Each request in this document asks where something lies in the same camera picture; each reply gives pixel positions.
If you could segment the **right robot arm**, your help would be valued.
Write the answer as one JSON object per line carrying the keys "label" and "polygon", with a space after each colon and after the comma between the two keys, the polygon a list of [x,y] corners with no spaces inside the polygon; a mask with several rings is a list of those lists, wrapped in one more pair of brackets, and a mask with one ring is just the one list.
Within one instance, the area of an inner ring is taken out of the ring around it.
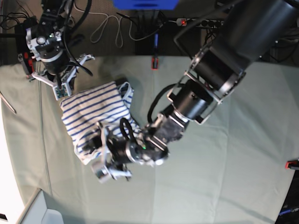
{"label": "right robot arm", "polygon": [[88,75],[93,73],[84,63],[94,59],[91,54],[75,57],[71,47],[84,39],[74,35],[90,11],[89,0],[78,22],[73,22],[73,0],[43,0],[43,13],[36,25],[26,29],[26,44],[32,59],[37,62],[29,76],[50,86],[56,99],[69,97],[74,89],[74,80],[79,69]]}

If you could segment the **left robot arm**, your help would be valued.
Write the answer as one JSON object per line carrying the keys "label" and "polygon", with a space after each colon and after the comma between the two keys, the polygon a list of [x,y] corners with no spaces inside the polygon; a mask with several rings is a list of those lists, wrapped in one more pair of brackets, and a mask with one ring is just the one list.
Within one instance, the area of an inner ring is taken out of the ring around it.
{"label": "left robot arm", "polygon": [[164,88],[170,104],[134,136],[125,118],[121,137],[105,127],[87,145],[99,149],[92,163],[99,182],[130,178],[129,163],[158,166],[169,156],[168,144],[183,137],[190,122],[203,124],[242,81],[246,69],[262,56],[299,15],[296,0],[233,0],[214,12],[229,9],[216,38],[191,58],[176,83]]}

